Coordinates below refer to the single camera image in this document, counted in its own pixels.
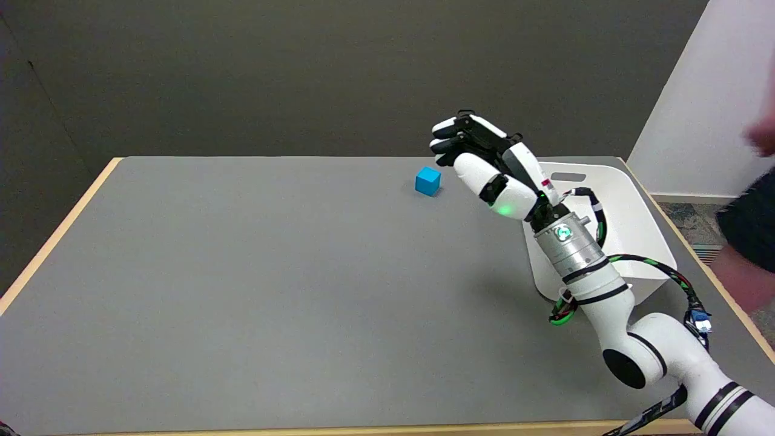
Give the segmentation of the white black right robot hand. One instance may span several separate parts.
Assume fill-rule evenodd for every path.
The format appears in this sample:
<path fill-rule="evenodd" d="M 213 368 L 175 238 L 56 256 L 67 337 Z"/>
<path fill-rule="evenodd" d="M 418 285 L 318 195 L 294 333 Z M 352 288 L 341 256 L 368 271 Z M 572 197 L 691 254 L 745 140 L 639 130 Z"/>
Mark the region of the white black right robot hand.
<path fill-rule="evenodd" d="M 570 214 L 520 134 L 508 135 L 474 111 L 432 127 L 430 150 L 494 213 L 539 232 Z"/>

